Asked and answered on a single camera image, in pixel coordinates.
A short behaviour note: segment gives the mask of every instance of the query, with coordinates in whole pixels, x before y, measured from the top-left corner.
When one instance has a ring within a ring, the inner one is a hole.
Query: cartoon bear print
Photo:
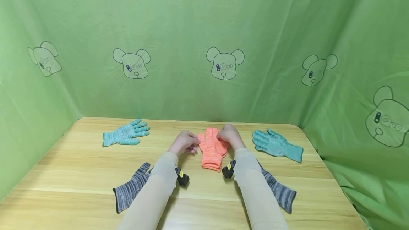
[[[48,77],[59,72],[62,68],[55,57],[58,52],[53,44],[44,41],[40,47],[31,49],[28,47],[28,53],[34,64],[37,64],[44,76]]]
[[[326,60],[319,60],[317,55],[308,56],[302,63],[302,67],[307,70],[302,77],[302,83],[307,86],[318,84],[324,77],[326,69],[333,69],[338,63],[338,58],[330,54]]]
[[[143,49],[136,53],[125,53],[116,48],[113,52],[114,60],[124,66],[124,74],[129,78],[142,79],[148,76],[148,69],[145,64],[151,61],[149,53]]]
[[[409,109],[393,100],[389,86],[379,88],[373,101],[377,108],[366,119],[369,134],[385,146],[402,146],[409,130]]]
[[[244,61],[244,53],[239,49],[232,53],[221,53],[216,47],[211,47],[207,50],[206,57],[213,63],[213,77],[221,80],[233,79],[236,76],[236,65]]]

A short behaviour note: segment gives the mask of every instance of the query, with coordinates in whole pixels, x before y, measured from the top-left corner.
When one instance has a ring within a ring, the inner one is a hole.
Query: green fabric curtain
[[[83,116],[291,123],[409,228],[407,0],[0,3],[0,198]]]

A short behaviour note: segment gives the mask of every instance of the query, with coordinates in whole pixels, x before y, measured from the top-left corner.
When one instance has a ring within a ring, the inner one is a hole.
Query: bear ear
[[[231,53],[236,58],[236,65],[240,65],[244,61],[244,53],[242,50],[235,50],[234,52]]]
[[[207,50],[206,58],[208,61],[213,62],[216,55],[220,54],[220,51],[216,47],[211,47]]]
[[[112,56],[114,57],[114,60],[117,63],[121,63],[121,64],[122,64],[122,56],[124,56],[124,55],[125,55],[125,52],[123,50],[119,49],[119,48],[116,48],[114,50],[114,52],[112,53]]]
[[[149,55],[149,53],[147,51],[145,51],[143,49],[139,49],[136,52],[136,55],[139,55],[142,58],[143,63],[145,63],[145,64],[147,64],[147,63],[149,63],[149,61],[151,61],[151,56]]]
[[[315,63],[316,61],[318,61],[318,56],[313,54],[308,56],[304,62],[302,63],[302,67],[306,70],[308,70],[310,68],[310,66]]]
[[[333,69],[335,68],[337,63],[338,63],[337,56],[334,54],[330,54],[330,56],[328,56],[327,58],[327,66],[325,67],[325,69]]]
[[[392,88],[390,88],[387,85],[382,86],[381,88],[379,88],[376,91],[375,96],[373,97],[373,101],[374,101],[376,106],[379,106],[379,104],[383,100],[393,100]]]
[[[57,57],[57,56],[58,56],[57,49],[56,49],[55,46],[54,46],[53,44],[51,44],[50,42],[44,41],[44,42],[41,43],[40,47],[43,47],[43,48],[49,50],[54,57]]]
[[[34,64],[38,64],[36,58],[34,57],[34,50],[28,47],[28,54],[30,55],[31,61],[33,61]]]

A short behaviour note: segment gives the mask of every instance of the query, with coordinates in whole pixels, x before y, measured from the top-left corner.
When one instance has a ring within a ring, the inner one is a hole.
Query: orange glove
[[[203,153],[202,167],[220,172],[223,157],[228,153],[230,144],[218,140],[216,138],[218,132],[217,128],[207,128],[206,138],[201,133],[197,135],[197,138],[200,141],[200,151]]]

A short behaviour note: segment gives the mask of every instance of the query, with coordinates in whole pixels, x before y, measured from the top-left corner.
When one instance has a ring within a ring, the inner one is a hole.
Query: beige sleeve
[[[252,230],[288,230],[260,165],[246,148],[235,151],[234,180],[240,187]]]
[[[118,230],[155,230],[176,187],[178,157],[166,152],[153,166],[151,176],[119,223]]]

